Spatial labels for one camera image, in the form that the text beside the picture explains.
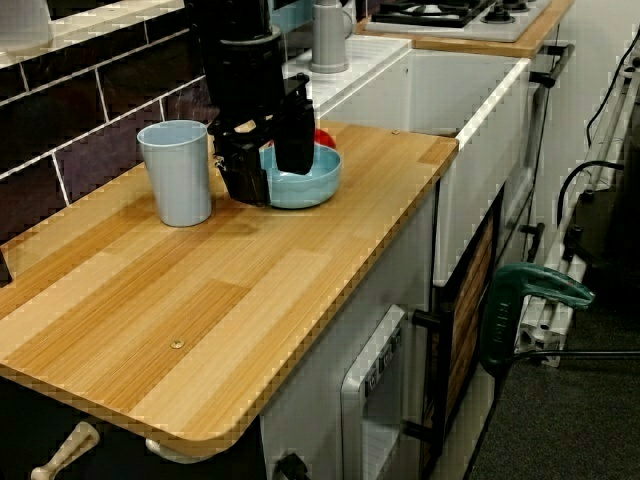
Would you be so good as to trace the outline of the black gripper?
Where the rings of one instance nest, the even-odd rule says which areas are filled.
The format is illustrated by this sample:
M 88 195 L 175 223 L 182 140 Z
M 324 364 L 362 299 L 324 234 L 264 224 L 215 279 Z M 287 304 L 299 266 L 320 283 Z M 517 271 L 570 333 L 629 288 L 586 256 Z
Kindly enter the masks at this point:
M 313 164 L 315 116 L 304 73 L 283 76 L 278 41 L 207 41 L 202 63 L 216 120 L 234 131 L 249 121 L 274 141 L 281 172 L 306 175 Z M 238 202 L 270 204 L 266 171 L 252 142 L 215 141 L 216 166 L 229 196 Z

